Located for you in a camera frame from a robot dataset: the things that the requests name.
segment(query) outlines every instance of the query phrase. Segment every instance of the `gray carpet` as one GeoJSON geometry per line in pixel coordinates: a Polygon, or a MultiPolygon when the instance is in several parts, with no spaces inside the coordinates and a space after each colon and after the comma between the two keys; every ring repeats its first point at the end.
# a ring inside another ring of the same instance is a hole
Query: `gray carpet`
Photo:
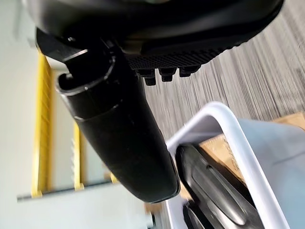
{"type": "Polygon", "coordinates": [[[305,110],[305,2],[286,0],[259,35],[227,50],[188,78],[146,87],[165,139],[210,101],[237,117],[271,120],[305,110]]]}

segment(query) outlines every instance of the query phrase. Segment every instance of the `textured plastic surface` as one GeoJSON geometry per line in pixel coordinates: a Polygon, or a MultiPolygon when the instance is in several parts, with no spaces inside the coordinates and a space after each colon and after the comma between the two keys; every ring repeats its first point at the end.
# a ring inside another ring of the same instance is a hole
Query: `textured plastic surface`
{"type": "MultiPolygon", "coordinates": [[[[305,131],[238,119],[221,103],[207,104],[168,142],[199,143],[224,133],[266,229],[302,229],[305,224],[305,131]]],[[[167,201],[172,228],[185,229],[180,197],[167,201]]]]}
{"type": "Polygon", "coordinates": [[[248,41],[283,0],[27,0],[36,25],[65,41],[111,36],[132,69],[201,65],[248,41]]]}
{"type": "Polygon", "coordinates": [[[176,164],[184,186],[215,228],[264,228],[256,209],[205,160],[202,151],[181,145],[176,164]]]}
{"type": "Polygon", "coordinates": [[[115,59],[105,75],[78,83],[63,74],[57,90],[109,170],[145,202],[175,196],[178,177],[138,77],[115,59]]]}

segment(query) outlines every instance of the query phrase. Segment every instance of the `black plastic part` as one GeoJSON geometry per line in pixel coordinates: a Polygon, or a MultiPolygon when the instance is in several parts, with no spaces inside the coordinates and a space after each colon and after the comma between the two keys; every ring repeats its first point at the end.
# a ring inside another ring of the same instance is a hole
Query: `black plastic part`
{"type": "Polygon", "coordinates": [[[155,72],[154,69],[139,69],[136,70],[138,76],[143,78],[155,78],[155,72]]]}
{"type": "Polygon", "coordinates": [[[160,68],[159,74],[163,82],[170,82],[173,80],[173,75],[176,73],[177,68],[160,68]]]}
{"type": "Polygon", "coordinates": [[[181,67],[179,68],[179,75],[180,77],[188,77],[192,73],[195,73],[200,69],[201,65],[196,65],[196,66],[187,66],[187,67],[181,67]]]}
{"type": "Polygon", "coordinates": [[[193,145],[177,148],[179,177],[200,211],[215,228],[263,229],[257,210],[193,145]]]}
{"type": "Polygon", "coordinates": [[[198,205],[192,200],[184,204],[183,217],[188,229],[214,229],[198,205]]]}
{"type": "Polygon", "coordinates": [[[162,75],[162,82],[171,82],[173,80],[173,75],[162,75]]]}
{"type": "Polygon", "coordinates": [[[113,37],[134,70],[205,64],[258,34],[283,4],[283,0],[171,0],[159,5],[26,1],[36,25],[55,37],[77,42],[113,37]]]}
{"type": "Polygon", "coordinates": [[[156,78],[145,78],[145,83],[147,86],[156,85],[156,78]]]}
{"type": "Polygon", "coordinates": [[[88,77],[60,75],[57,90],[97,154],[131,193],[152,203],[171,198],[180,190],[179,180],[142,82],[119,54],[108,62],[105,73],[101,68],[88,77]]]}

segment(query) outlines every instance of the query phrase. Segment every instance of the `floor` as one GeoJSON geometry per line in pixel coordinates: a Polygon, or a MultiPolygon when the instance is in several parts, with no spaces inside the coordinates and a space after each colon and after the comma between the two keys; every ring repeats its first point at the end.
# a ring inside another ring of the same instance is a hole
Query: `floor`
{"type": "Polygon", "coordinates": [[[227,50],[188,78],[146,87],[164,138],[170,138],[210,101],[237,117],[271,120],[305,110],[305,3],[286,0],[259,35],[227,50]]]}

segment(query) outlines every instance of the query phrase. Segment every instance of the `white wall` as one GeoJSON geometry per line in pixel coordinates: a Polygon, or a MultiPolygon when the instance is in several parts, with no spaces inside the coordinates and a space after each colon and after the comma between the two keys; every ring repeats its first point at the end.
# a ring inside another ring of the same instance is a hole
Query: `white wall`
{"type": "Polygon", "coordinates": [[[31,187],[38,56],[25,14],[14,33],[16,9],[0,1],[0,229],[146,228],[142,202],[121,185],[17,203],[31,187]]]}

